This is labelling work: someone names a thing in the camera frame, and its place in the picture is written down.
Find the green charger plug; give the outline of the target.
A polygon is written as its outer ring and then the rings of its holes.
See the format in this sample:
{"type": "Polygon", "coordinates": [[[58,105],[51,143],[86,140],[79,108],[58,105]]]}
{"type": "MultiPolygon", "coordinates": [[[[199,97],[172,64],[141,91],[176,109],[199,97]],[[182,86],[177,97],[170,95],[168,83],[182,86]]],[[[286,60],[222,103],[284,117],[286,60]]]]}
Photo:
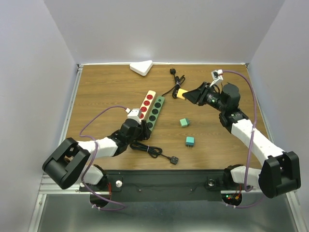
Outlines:
{"type": "Polygon", "coordinates": [[[188,118],[182,118],[180,119],[180,126],[182,128],[188,127],[190,125],[191,121],[188,118]]]}

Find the teal charger plug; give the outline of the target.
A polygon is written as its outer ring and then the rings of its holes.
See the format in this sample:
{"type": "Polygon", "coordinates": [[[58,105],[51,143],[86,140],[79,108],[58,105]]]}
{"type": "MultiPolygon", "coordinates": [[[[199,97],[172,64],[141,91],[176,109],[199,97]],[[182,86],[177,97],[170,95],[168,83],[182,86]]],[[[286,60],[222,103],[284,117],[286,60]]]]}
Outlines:
{"type": "Polygon", "coordinates": [[[195,145],[195,138],[194,137],[190,137],[190,136],[187,136],[186,137],[186,140],[185,140],[185,145],[187,147],[193,147],[195,145]]]}

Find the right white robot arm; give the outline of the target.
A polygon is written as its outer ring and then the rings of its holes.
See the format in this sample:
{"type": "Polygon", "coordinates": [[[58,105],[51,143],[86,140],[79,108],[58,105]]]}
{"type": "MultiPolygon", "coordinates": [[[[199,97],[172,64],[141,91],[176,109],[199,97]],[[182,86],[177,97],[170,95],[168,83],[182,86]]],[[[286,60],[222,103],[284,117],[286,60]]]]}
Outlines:
{"type": "Polygon", "coordinates": [[[218,110],[222,126],[242,141],[262,165],[261,169],[243,165],[227,167],[222,177],[226,188],[232,189],[243,184],[261,189],[266,197],[274,198],[301,187],[298,155],[293,151],[285,152],[254,128],[239,108],[240,93],[237,86],[228,83],[218,92],[213,85],[204,82],[182,96],[193,104],[207,104],[218,110]]]}

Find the green black power strip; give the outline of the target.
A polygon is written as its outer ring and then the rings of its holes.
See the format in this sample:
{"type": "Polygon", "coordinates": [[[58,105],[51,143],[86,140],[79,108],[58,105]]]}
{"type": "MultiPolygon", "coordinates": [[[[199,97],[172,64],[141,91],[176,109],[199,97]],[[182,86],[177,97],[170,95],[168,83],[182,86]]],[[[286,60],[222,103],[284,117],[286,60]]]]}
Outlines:
{"type": "Polygon", "coordinates": [[[147,127],[150,131],[153,131],[153,129],[155,127],[155,124],[158,120],[158,116],[159,116],[159,113],[162,109],[164,101],[165,101],[165,97],[158,96],[156,98],[154,104],[152,105],[152,108],[151,108],[149,115],[148,115],[148,118],[146,120],[147,127]]]}

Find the yellow charger plug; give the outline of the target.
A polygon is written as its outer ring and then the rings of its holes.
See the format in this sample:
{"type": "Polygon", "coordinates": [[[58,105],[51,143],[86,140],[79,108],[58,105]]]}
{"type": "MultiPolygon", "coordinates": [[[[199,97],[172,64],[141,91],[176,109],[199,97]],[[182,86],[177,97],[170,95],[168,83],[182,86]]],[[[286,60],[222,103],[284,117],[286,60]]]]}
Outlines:
{"type": "Polygon", "coordinates": [[[177,97],[178,99],[186,100],[186,98],[183,96],[183,94],[184,94],[184,93],[187,93],[187,92],[188,92],[187,90],[180,88],[180,89],[178,89],[178,91],[177,91],[176,97],[177,97]]]}

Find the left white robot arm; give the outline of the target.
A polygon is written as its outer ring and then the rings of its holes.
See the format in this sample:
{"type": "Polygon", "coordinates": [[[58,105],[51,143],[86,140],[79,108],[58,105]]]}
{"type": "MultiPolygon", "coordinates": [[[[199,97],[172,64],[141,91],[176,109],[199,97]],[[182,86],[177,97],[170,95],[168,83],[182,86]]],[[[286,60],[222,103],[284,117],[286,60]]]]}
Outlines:
{"type": "Polygon", "coordinates": [[[148,140],[151,130],[145,120],[138,123],[126,119],[119,130],[91,141],[65,139],[42,165],[42,170],[61,189],[67,189],[81,179],[89,158],[115,157],[126,151],[134,141],[148,140]]]}

